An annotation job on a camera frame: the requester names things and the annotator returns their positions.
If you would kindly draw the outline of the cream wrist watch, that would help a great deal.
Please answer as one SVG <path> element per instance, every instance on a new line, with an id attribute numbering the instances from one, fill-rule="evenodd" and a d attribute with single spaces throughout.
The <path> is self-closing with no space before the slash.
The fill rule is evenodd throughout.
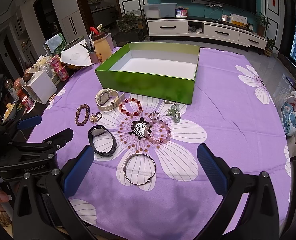
<path id="1" fill-rule="evenodd" d="M 95 101 L 100 111 L 108 112 L 119 107 L 124 98 L 124 93 L 119 94 L 114 89 L 104 88 L 97 92 Z"/>

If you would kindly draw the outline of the potted plant on floor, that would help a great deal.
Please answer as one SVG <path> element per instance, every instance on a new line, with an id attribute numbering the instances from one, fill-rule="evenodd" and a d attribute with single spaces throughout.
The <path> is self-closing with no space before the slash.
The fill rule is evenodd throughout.
<path id="1" fill-rule="evenodd" d="M 117 46 L 122 47 L 129 42 L 141 42 L 144 39 L 143 17 L 129 12 L 117 21 L 119 32 L 114 36 Z"/>

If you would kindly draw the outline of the blue red QR stand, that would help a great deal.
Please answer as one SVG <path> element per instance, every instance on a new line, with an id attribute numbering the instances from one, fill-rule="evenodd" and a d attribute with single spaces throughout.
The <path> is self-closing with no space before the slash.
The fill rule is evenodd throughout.
<path id="1" fill-rule="evenodd" d="M 187 18 L 188 17 L 188 9 L 183 7 L 176 8 L 176 17 L 177 18 Z"/>

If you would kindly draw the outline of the white TV cabinet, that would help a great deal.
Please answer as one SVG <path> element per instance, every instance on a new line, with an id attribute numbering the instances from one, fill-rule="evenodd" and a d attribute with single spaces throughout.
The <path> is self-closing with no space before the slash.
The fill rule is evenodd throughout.
<path id="1" fill-rule="evenodd" d="M 231 24 L 183 18 L 157 18 L 147 20 L 150 37 L 203 38 L 265 49 L 267 40 L 256 33 Z"/>

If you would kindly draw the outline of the small alarm clock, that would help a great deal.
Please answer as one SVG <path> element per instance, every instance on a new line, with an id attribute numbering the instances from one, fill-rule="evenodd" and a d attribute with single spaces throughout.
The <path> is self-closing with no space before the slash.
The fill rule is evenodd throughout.
<path id="1" fill-rule="evenodd" d="M 248 30 L 249 30 L 249 31 L 253 31 L 253 30 L 254 30 L 254 25 L 251 24 L 251 23 L 249 23 L 249 24 L 248 24 Z"/>

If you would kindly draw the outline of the pink snack package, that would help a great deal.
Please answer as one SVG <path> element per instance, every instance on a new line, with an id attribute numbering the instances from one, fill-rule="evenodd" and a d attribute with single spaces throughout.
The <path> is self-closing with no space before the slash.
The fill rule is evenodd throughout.
<path id="1" fill-rule="evenodd" d="M 49 63 L 61 81 L 66 81 L 69 78 L 68 72 L 61 63 L 59 55 L 53 56 Z"/>

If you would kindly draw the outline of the white paper sheet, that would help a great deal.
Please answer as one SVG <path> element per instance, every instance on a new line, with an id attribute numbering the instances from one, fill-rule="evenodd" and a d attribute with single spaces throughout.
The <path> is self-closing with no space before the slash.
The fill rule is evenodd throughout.
<path id="1" fill-rule="evenodd" d="M 88 50 L 83 47 L 84 45 L 85 40 L 82 40 L 71 48 L 63 50 L 60 54 L 60 61 L 77 67 L 87 67 L 92 65 Z"/>

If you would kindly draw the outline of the white yellow calendar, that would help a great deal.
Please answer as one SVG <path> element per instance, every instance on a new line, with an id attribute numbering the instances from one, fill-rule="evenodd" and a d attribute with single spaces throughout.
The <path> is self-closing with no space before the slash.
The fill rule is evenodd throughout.
<path id="1" fill-rule="evenodd" d="M 248 20 L 245 16 L 237 15 L 237 14 L 230 14 L 232 24 L 242 26 L 242 27 L 247 27 L 248 26 Z"/>

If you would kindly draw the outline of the jade green pendant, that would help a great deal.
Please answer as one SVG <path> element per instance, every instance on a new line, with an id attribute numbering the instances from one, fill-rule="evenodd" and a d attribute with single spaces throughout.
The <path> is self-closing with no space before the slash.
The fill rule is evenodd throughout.
<path id="1" fill-rule="evenodd" d="M 164 100 L 164 103 L 167 105 L 171 105 L 166 115 L 172 117 L 174 123 L 179 123 L 181 120 L 179 104 L 177 102 L 170 102 L 169 100 Z"/>

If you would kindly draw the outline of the yellow bear bottle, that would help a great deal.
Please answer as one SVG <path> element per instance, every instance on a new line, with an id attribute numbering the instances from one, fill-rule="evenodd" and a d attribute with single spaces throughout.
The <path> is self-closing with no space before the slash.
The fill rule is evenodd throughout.
<path id="1" fill-rule="evenodd" d="M 106 34 L 100 33 L 98 35 L 93 35 L 92 41 L 95 47 L 97 58 L 101 63 L 103 63 L 112 55 L 112 50 L 108 44 Z"/>

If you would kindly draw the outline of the green cardboard box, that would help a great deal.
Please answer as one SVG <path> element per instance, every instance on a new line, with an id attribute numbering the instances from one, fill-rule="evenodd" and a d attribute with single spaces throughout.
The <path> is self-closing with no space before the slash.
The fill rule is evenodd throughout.
<path id="1" fill-rule="evenodd" d="M 198 46 L 165 42 L 128 43 L 95 73 L 103 88 L 190 105 L 200 58 Z"/>

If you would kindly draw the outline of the potted plant on cabinet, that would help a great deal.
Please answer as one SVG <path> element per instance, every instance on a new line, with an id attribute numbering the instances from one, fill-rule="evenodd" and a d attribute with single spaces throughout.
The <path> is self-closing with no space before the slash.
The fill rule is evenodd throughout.
<path id="1" fill-rule="evenodd" d="M 257 35 L 265 37 L 271 25 L 271 19 L 262 14 L 262 12 L 256 11 L 255 22 L 257 24 Z"/>

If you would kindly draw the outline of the clear plastic storage bin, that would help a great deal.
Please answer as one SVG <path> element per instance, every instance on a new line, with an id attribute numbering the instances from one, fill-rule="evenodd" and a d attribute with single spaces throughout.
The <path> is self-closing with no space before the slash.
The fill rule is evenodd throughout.
<path id="1" fill-rule="evenodd" d="M 147 4 L 143 6 L 146 18 L 175 17 L 176 3 Z"/>

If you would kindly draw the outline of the plastic shopping bag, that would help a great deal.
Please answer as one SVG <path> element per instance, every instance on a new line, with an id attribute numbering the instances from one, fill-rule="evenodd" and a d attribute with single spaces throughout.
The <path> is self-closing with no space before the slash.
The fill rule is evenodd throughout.
<path id="1" fill-rule="evenodd" d="M 296 133 L 296 91 L 281 94 L 275 99 L 275 106 L 286 136 Z"/>

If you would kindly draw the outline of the light blue cloth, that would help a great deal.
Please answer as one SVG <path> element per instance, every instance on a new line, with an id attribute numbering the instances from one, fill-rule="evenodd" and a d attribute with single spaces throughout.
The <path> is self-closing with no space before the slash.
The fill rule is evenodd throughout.
<path id="1" fill-rule="evenodd" d="M 46 53 L 49 55 L 51 53 L 53 53 L 56 48 L 58 48 L 58 46 L 60 44 L 62 44 L 63 42 L 63 37 L 61 34 L 57 34 L 55 36 L 53 36 L 52 38 L 50 38 L 49 40 L 47 40 L 44 45 L 43 48 L 46 51 Z"/>

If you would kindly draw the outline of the white box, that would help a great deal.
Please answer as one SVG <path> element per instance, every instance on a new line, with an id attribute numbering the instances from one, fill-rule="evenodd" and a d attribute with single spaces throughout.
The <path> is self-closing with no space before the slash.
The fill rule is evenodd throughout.
<path id="1" fill-rule="evenodd" d="M 57 91 L 56 86 L 45 70 L 35 72 L 31 79 L 24 83 L 23 88 L 34 101 L 44 105 Z"/>

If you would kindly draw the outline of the small floor plant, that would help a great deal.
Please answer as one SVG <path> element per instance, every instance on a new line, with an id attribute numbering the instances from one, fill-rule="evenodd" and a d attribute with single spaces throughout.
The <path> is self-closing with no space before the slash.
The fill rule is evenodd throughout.
<path id="1" fill-rule="evenodd" d="M 264 50 L 265 56 L 271 57 L 274 49 L 279 51 L 279 48 L 277 48 L 277 46 L 275 46 L 275 39 L 267 38 L 267 44 L 266 44 L 265 50 Z"/>

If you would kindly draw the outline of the silver bangle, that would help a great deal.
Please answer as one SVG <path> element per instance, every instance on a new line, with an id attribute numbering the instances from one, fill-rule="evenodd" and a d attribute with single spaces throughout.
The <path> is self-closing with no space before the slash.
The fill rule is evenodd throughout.
<path id="1" fill-rule="evenodd" d="M 130 155 L 124 164 L 124 176 L 132 185 L 144 186 L 152 182 L 156 175 L 157 165 L 147 154 Z"/>

